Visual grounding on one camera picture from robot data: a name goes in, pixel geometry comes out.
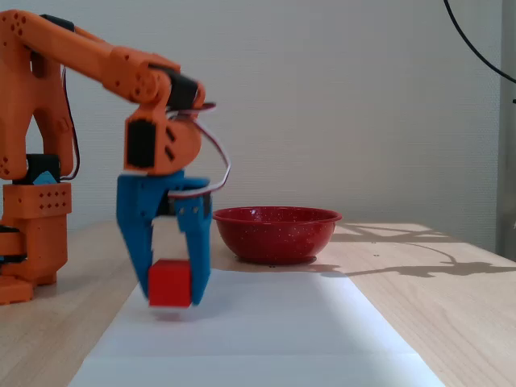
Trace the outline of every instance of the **wooden table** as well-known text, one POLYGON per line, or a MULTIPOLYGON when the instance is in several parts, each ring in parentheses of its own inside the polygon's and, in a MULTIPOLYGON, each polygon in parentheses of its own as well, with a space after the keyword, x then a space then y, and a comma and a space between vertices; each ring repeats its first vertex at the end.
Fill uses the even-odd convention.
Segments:
MULTIPOLYGON (((212 231, 218 269, 349 276, 445 385, 516 385, 515 263, 418 225, 342 223, 313 264, 271 268, 236 261, 212 231)), ((174 223, 154 242, 156 257, 185 257, 174 223)), ((67 385, 135 285, 114 223, 72 234, 58 284, 0 308, 0 385, 67 385)))

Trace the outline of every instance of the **white wall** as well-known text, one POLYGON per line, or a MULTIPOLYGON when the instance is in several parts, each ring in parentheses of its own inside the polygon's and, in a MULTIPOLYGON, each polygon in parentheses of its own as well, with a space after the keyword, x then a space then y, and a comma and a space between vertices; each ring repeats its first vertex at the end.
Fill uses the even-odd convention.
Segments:
MULTIPOLYGON (((499 63, 501 0, 452 0, 499 63)), ((3 0, 158 52, 206 85, 232 155, 217 207, 322 206, 414 221, 493 248, 499 79, 441 0, 3 0)), ((69 74, 82 150, 72 228, 114 217, 134 106, 69 74)), ((31 129, 29 150, 37 150, 31 129)), ((191 173, 218 178, 208 147, 191 173)))

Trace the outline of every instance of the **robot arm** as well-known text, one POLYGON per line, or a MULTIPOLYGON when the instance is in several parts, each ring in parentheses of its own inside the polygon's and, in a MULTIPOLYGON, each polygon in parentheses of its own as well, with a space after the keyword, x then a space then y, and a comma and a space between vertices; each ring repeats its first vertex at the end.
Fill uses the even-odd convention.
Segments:
POLYGON ((126 121, 125 169, 165 175, 197 156, 199 131, 187 122, 177 122, 172 129, 166 115, 167 110, 198 109, 204 103, 204 88, 183 77, 178 64, 156 54, 115 47, 66 20, 20 10, 0 13, 0 36, 0 85, 6 90, 0 96, 0 160, 4 160, 0 178, 21 179, 27 173, 25 136, 32 115, 40 127, 44 152, 59 156, 63 176, 71 173, 72 123, 60 65, 140 104, 126 121), (142 144, 152 149, 143 154, 142 144))
POLYGON ((119 177, 119 227, 151 305, 198 304, 210 275, 210 192, 222 187, 230 168, 222 145, 196 120, 206 107, 204 88, 161 56, 116 47, 69 21, 20 10, 0 13, 0 178, 13 180, 3 187, 0 263, 1 255, 10 257, 0 275, 0 304, 27 301, 32 286, 53 283, 67 260, 71 186, 60 176, 73 170, 75 128, 61 65, 139 104, 125 122, 124 170, 141 174, 119 177), (32 115, 45 155, 25 151, 32 115), (199 153, 201 132, 227 163, 215 185, 182 170, 199 153), (53 174, 42 180, 45 157, 53 174), (161 215, 177 216, 189 261, 152 264, 152 220, 161 215))

